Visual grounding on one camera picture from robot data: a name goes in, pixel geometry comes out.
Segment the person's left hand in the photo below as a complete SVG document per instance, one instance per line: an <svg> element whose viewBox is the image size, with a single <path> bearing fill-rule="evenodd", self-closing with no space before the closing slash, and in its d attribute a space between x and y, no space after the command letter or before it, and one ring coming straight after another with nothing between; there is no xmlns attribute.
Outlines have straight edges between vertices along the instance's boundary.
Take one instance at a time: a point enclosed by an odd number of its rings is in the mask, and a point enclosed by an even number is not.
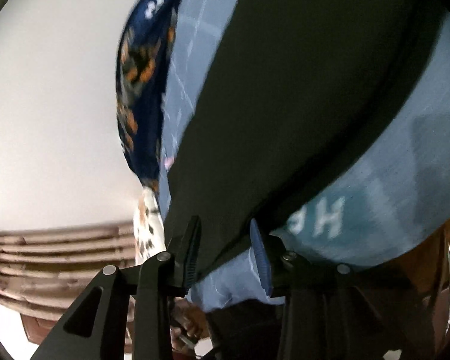
<svg viewBox="0 0 450 360"><path fill-rule="evenodd" d="M180 325L180 327L170 326L172 350L192 356L193 350L180 337L187 336L189 339L198 341L209 338L209 326L205 313L187 299L176 297L171 316Z"/></svg>

